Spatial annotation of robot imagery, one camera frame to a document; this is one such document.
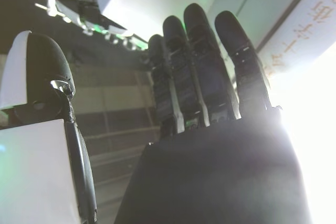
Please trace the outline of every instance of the back of robotic hand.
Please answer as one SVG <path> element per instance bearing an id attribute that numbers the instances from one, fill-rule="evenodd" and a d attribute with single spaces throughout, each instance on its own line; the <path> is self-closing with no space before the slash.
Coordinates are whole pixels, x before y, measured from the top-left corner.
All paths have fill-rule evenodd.
<path id="1" fill-rule="evenodd" d="M 239 103 L 196 4 L 149 41 L 161 140 L 149 144 L 115 224 L 311 223 L 302 175 L 263 70 L 235 16 L 215 26 L 235 66 Z"/>

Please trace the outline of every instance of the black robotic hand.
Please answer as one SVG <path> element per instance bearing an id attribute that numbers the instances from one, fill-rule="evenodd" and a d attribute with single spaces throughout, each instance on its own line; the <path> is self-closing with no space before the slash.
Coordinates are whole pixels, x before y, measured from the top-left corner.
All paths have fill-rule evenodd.
<path id="1" fill-rule="evenodd" d="M 230 12 L 215 22 L 238 107 L 203 10 L 192 4 L 184 19 L 187 35 L 169 17 L 164 37 L 149 41 L 163 141 L 145 148 L 115 224 L 311 223 L 295 152 L 239 22 Z"/>

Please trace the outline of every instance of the bright light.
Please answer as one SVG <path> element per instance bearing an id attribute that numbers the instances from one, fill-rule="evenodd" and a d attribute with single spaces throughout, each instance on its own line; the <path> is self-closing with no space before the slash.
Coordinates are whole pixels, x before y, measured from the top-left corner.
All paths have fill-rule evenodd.
<path id="1" fill-rule="evenodd" d="M 336 223 L 336 43 L 312 67 L 270 80 L 303 172 L 314 223 Z"/>

